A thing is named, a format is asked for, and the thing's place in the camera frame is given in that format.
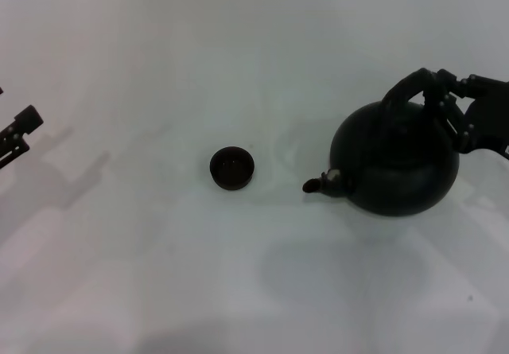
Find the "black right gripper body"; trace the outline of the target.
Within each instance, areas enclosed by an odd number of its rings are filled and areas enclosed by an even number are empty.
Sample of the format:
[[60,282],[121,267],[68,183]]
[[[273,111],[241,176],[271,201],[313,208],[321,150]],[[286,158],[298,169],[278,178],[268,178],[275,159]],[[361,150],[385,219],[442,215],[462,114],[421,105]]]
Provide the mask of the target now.
[[469,141],[464,153],[491,150],[508,155],[508,87],[477,96],[464,114]]

